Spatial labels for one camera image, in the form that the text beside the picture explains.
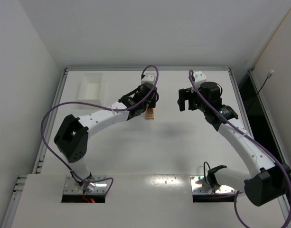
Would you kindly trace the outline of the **light wooden long block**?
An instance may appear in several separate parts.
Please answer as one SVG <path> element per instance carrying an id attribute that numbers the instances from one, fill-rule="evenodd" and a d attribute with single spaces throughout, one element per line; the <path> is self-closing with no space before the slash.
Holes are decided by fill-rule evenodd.
<path id="1" fill-rule="evenodd" d="M 151 119 L 153 119 L 153 113 L 146 112 L 146 114 L 145 114 L 145 119 L 146 119 L 146 120 L 151 120 Z"/>

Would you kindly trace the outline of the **red-brown wooden arch block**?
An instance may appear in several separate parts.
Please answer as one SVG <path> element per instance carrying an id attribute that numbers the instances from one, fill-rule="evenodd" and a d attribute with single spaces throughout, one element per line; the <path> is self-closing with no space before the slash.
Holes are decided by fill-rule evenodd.
<path id="1" fill-rule="evenodd" d="M 153 114 L 153 109 L 152 109 L 152 108 L 148 108 L 148 109 L 147 109 L 147 113 L 148 113 L 148 114 Z"/>

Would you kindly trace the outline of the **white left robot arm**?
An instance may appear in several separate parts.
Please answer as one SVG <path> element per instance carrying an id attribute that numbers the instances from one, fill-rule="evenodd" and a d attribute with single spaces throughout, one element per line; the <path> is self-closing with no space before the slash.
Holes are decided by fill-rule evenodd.
<path id="1" fill-rule="evenodd" d="M 147 108 L 155 107 L 158 97 L 156 86 L 146 82 L 122 96 L 107 110 L 80 117 L 70 114 L 64 118 L 54 143 L 65 156 L 78 185 L 92 178 L 84 160 L 88 139 L 113 124 L 128 121 L 144 113 Z"/>

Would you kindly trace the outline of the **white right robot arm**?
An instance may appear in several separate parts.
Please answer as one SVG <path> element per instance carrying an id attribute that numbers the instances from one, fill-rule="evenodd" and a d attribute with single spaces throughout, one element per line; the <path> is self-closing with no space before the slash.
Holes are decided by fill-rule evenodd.
<path id="1" fill-rule="evenodd" d="M 291 194 L 290 168 L 275 161 L 245 130 L 238 114 L 222 103 L 222 90 L 215 82 L 204 82 L 195 91 L 192 87 L 178 91 L 178 105 L 185 103 L 191 111 L 200 110 L 205 120 L 221 134 L 238 153 L 248 172 L 234 171 L 218 165 L 207 172 L 206 181 L 212 188 L 227 185 L 246 194 L 256 206 L 261 206 L 286 193 Z"/>

